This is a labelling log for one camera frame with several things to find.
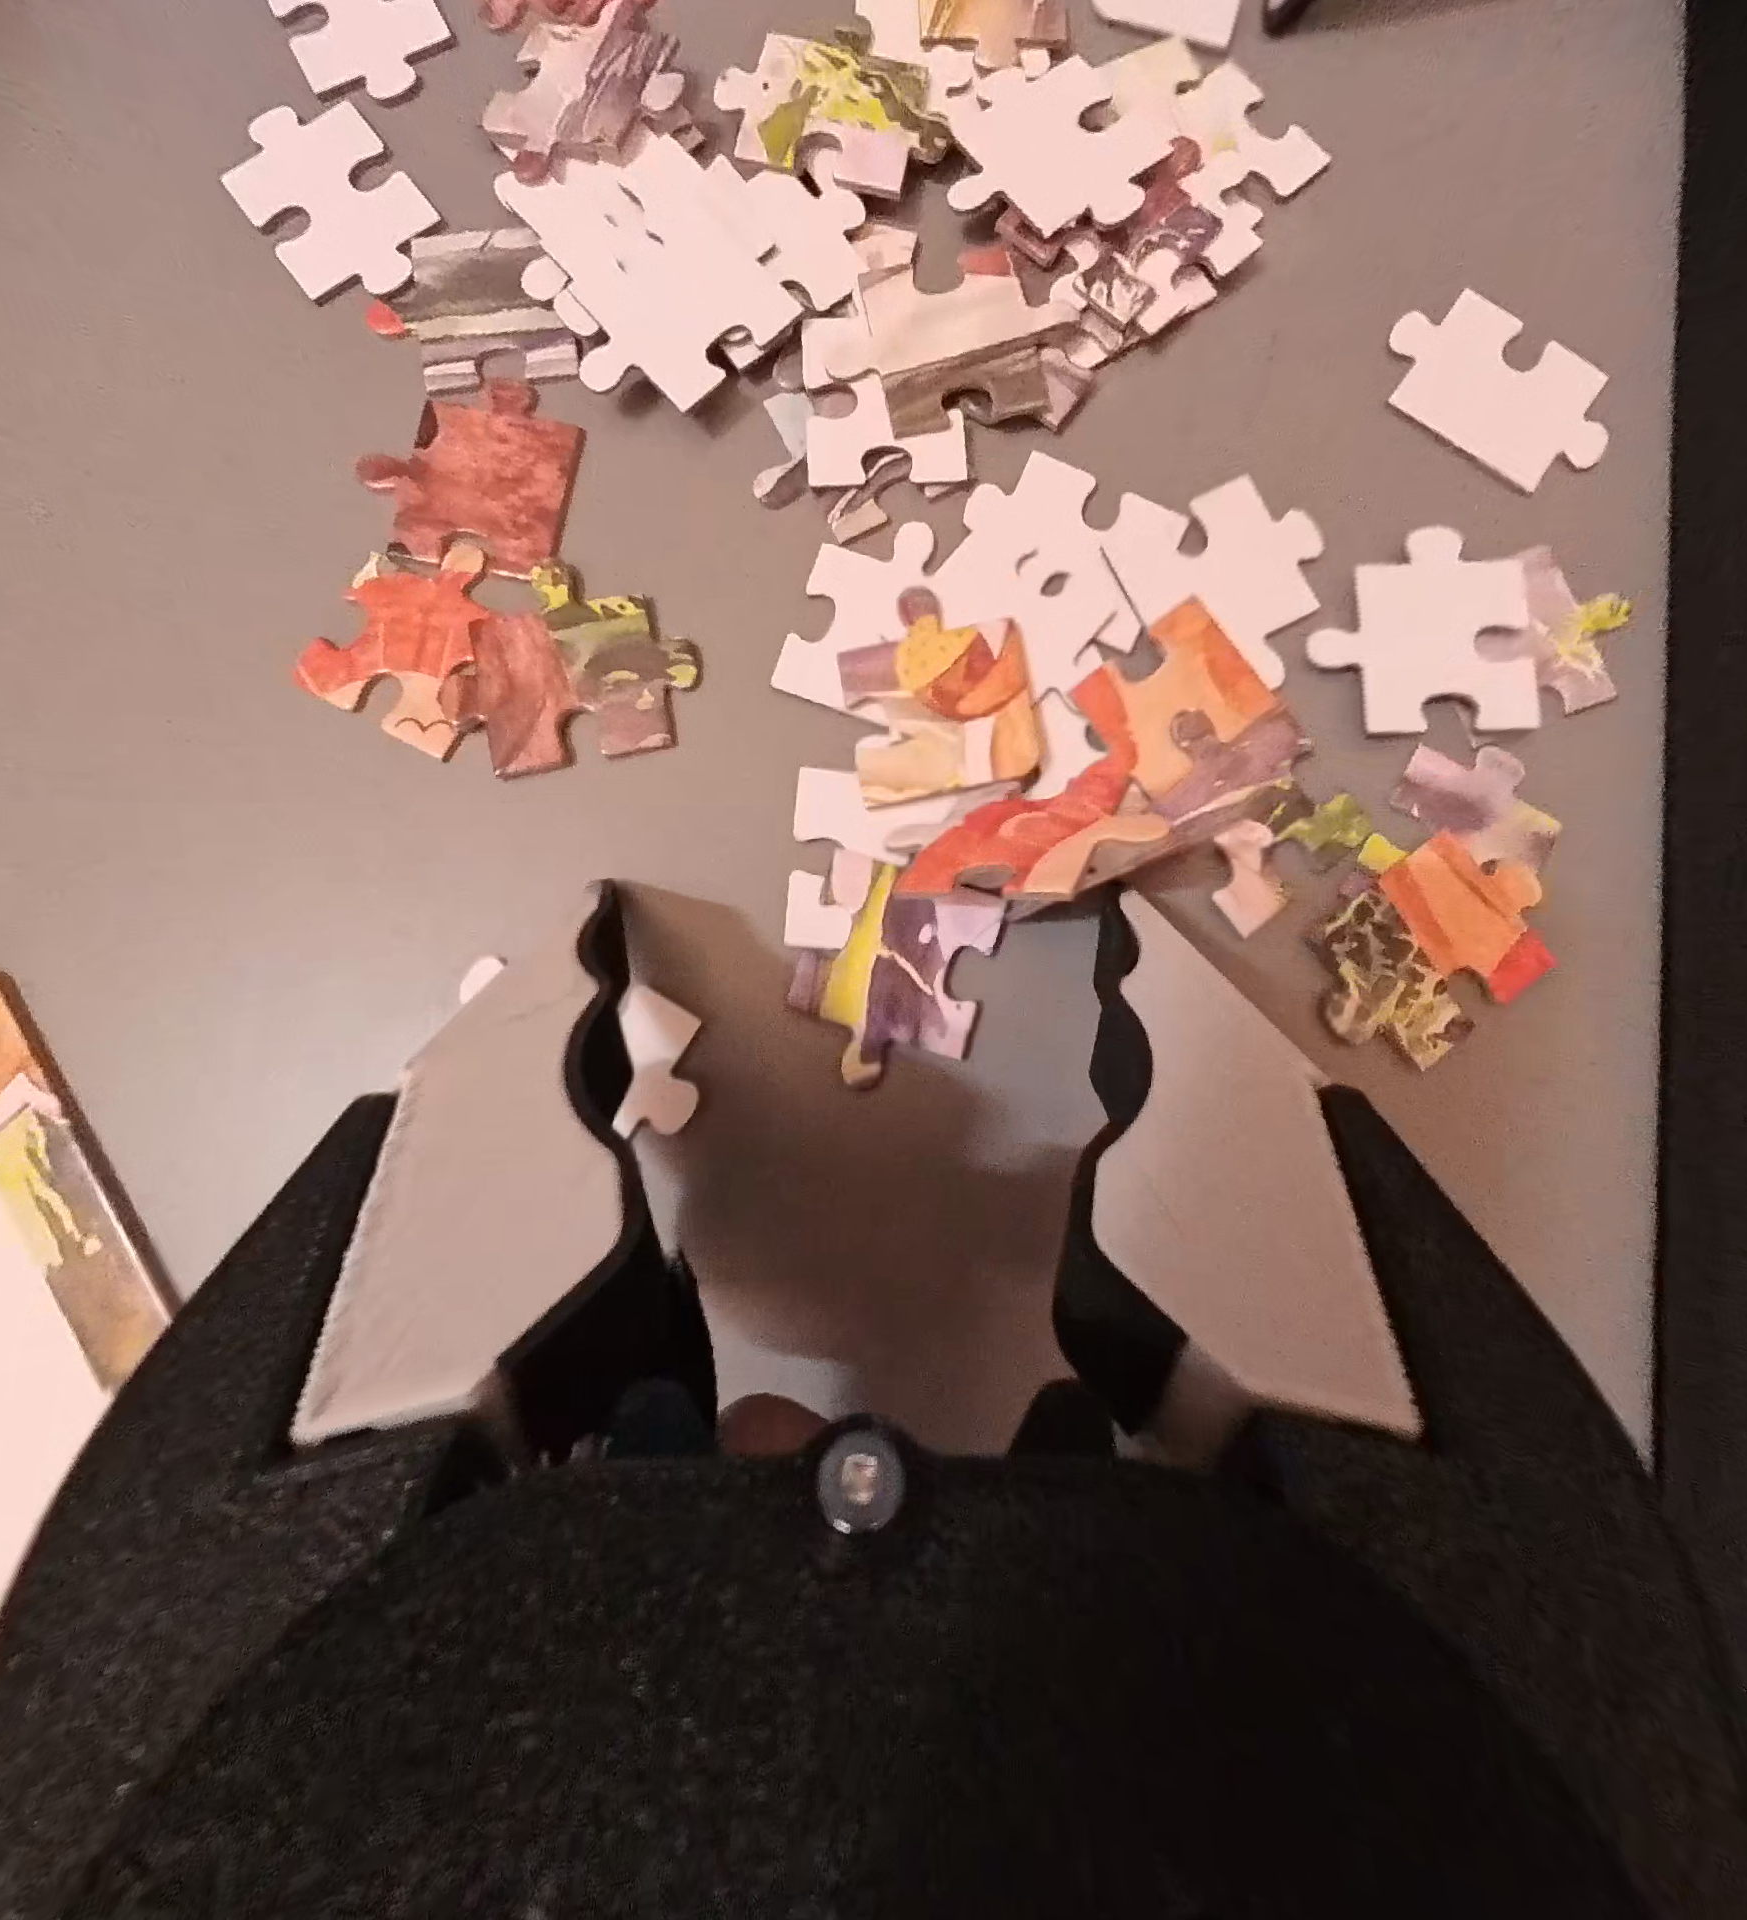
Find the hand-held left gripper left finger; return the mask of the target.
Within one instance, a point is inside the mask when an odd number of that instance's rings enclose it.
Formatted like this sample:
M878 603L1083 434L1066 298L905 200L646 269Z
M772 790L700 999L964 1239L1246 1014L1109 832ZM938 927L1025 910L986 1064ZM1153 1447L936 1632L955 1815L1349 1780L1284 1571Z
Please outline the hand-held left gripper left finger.
M618 1396L556 1356L650 1223L616 1118L636 1085L619 891L584 883L411 1059L337 1264L290 1440L477 1418L570 1453Z

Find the pile of jigsaw pieces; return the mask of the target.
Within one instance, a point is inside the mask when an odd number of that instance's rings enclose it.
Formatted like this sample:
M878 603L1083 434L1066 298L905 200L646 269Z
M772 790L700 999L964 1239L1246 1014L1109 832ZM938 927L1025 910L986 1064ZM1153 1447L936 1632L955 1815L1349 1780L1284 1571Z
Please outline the pile of jigsaw pieces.
M955 1061L976 1006L955 959L1004 923L1184 852L1223 862L1239 939L1289 891L1275 851L1338 873L1309 933L1320 1020L1416 1071L1558 967L1535 923L1559 820L1523 795L1506 735L1608 704L1619 596L1582 597L1554 550L1472 556L1421 527L1356 563L1354 624L1302 641L1359 683L1373 739L1436 705L1468 758L1416 744L1388 808L1319 798L1278 643L1320 611L1324 532L1242 475L1184 509L1036 447L973 477L970 430L1061 430L1117 362L1256 269L1269 204L1330 166L1228 56L1239 3L1094 3L1128 38L1072 50L1065 3L852 3L837 32L769 30L712 78L707 146L679 38L654 3L478 3L519 82L478 116L501 227L450 229L387 158L357 99L396 104L453 30L436 3L269 3L322 103L269 108L221 184L311 302L369 293L366 324L421 356L412 445L357 463L387 503L345 600L291 678L433 760L475 736L499 781L666 750L699 649L642 596L586 593L561 556L584 433L542 388L639 388L680 415L774 362L783 458L753 483L817 494L831 536L804 593L827 613L777 652L772 689L849 720L842 767L795 774L787 1001L837 1027L839 1077L892 1052Z

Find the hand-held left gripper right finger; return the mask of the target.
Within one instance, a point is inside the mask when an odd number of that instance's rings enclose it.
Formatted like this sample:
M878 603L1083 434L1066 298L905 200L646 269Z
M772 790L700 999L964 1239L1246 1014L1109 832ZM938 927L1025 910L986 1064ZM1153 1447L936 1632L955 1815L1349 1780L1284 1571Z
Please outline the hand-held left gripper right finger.
M1137 891L1100 904L1090 1081L1052 1297L1124 1450L1208 1466L1258 1412L1421 1436L1324 1077Z

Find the grey desk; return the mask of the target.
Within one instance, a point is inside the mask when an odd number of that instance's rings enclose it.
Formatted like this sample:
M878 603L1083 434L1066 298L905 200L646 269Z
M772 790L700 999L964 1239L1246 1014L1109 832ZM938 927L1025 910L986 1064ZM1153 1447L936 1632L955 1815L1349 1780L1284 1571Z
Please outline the grey desk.
M1476 556L1550 542L1580 593L1633 601L1606 705L1512 750L1563 825L1534 923L1558 970L1466 1003L1427 1075L1316 1014L1307 932L1336 889L1304 851L1250 941L1208 856L1160 908L1367 1089L1652 1445L1658 838L1676 3L1319 3L1289 38L1248 3L1234 56L1261 124L1329 171L1269 200L1211 307L1113 364L1061 436L976 433L1004 486L1048 449L1184 509L1250 475L1324 532L1319 622L1350 569L1445 523ZM964 954L966 1061L897 1052L839 1085L833 1025L785 1003L795 772L858 729L769 683L818 632L823 509L764 506L753 384L685 416L546 389L588 450L565 556L654 601L704 656L669 752L494 781L291 679L344 639L384 505L354 461L411 447L414 356L352 295L315 307L220 174L264 108L307 108L264 3L0 3L0 970L138 1208L197 1285L332 1117L396 1079L482 954L519 958L590 877L630 885L638 965L700 1029L700 1110L639 1138L714 1325L721 1393L867 1406L1000 1445L1052 1377L1094 925L1057 913Z

